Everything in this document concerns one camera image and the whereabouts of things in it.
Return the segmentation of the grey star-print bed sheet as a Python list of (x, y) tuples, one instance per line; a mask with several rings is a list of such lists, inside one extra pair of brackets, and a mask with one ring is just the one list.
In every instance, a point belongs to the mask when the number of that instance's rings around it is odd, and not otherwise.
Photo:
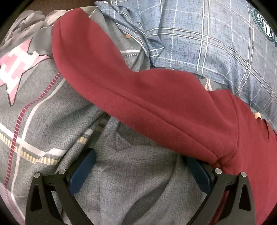
[(24, 11), (1, 43), (1, 205), (25, 224), (35, 173), (52, 175), (86, 143), (96, 164), (75, 198), (94, 224), (187, 224), (200, 191), (179, 155), (79, 95), (58, 73), (52, 27), (65, 11)]

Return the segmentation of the red sweater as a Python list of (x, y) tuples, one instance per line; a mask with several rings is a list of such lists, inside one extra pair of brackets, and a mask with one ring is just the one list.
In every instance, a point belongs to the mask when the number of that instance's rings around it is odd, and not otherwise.
[(227, 89), (207, 91), (178, 70), (129, 69), (110, 37), (79, 8), (52, 29), (52, 52), (65, 80), (85, 99), (159, 145), (247, 173), (256, 223), (276, 206), (276, 132)]

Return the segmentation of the blue plaid pillow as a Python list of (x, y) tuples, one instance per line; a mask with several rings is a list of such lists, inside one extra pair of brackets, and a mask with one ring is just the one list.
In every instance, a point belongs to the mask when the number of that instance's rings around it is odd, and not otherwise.
[(155, 67), (215, 81), (276, 127), (276, 35), (247, 1), (97, 1)]

